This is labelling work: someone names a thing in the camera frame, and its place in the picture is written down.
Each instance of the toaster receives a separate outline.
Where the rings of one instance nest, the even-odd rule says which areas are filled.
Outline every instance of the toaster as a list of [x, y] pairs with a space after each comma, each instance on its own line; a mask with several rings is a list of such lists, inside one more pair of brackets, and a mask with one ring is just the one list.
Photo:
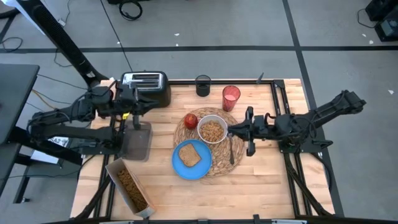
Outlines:
[[171, 102], [172, 91], [164, 72], [126, 72], [121, 80], [123, 84], [134, 82], [140, 95], [159, 101], [158, 108]]

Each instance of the black cup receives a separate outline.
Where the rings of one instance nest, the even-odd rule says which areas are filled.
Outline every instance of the black cup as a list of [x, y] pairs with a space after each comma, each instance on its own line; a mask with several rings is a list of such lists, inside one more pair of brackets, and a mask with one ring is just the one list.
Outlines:
[[208, 96], [210, 94], [211, 78], [207, 75], [199, 75], [195, 79], [195, 85], [197, 86], [198, 96]]

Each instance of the woven placemat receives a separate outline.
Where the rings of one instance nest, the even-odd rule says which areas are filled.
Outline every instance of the woven placemat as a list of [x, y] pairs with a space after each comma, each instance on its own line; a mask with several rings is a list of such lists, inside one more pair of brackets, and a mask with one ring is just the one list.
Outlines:
[[[200, 108], [190, 112], [198, 117], [198, 120], [202, 119], [202, 117], [215, 114], [220, 116], [225, 120], [228, 125], [237, 124], [236, 120], [227, 112], [217, 109], [217, 108]], [[184, 125], [184, 120], [182, 119], [175, 129], [174, 132], [174, 147], [177, 147], [178, 144], [187, 140], [187, 139], [200, 139], [197, 129], [189, 130]], [[230, 157], [230, 140], [227, 136], [223, 141], [218, 144], [207, 144], [205, 143], [211, 150], [211, 154], [213, 156], [213, 163], [209, 172], [206, 174], [207, 177], [216, 177], [220, 175], [225, 175], [231, 172], [242, 160], [243, 157], [243, 140], [234, 136], [232, 138], [232, 151], [234, 155], [235, 163], [231, 165], [229, 162]]]

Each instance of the wooden tabletop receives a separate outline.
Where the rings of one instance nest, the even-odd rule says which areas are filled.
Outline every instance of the wooden tabletop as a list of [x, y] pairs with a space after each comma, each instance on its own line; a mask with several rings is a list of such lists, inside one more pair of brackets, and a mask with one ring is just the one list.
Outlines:
[[[307, 102], [299, 79], [286, 79], [285, 87], [291, 113], [308, 112]], [[194, 85], [173, 85], [172, 102], [167, 108], [149, 111], [142, 118], [152, 123], [154, 136], [147, 162], [126, 161], [147, 195], [155, 205], [151, 220], [196, 220], [196, 219], [252, 219], [293, 218], [289, 185], [283, 155], [275, 141], [255, 141], [256, 153], [242, 159], [231, 173], [221, 177], [205, 177], [200, 180], [184, 180], [173, 170], [171, 155], [173, 134], [177, 123], [190, 111], [202, 107], [221, 108], [221, 92], [225, 85], [212, 85], [207, 97], [199, 97]], [[241, 90], [231, 115], [238, 122], [244, 120], [248, 106], [254, 114], [269, 112], [275, 115], [269, 85], [237, 85]], [[109, 126], [110, 119], [95, 119], [91, 128]], [[309, 154], [301, 154], [307, 186], [315, 198], [330, 213], [333, 205], [328, 191], [325, 171], [320, 162]], [[78, 215], [90, 201], [100, 179], [103, 156], [95, 156], [81, 170], [71, 217]], [[297, 190], [300, 211], [304, 214], [302, 194]], [[101, 215], [105, 214], [108, 190], [104, 193]], [[115, 190], [112, 220], [142, 220], [134, 216]]]

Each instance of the red apple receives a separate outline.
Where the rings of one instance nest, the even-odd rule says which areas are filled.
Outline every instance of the red apple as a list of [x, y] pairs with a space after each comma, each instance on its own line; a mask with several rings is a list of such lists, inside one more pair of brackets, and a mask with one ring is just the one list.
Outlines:
[[198, 118], [194, 114], [187, 114], [184, 118], [184, 124], [185, 127], [192, 130], [198, 125]]

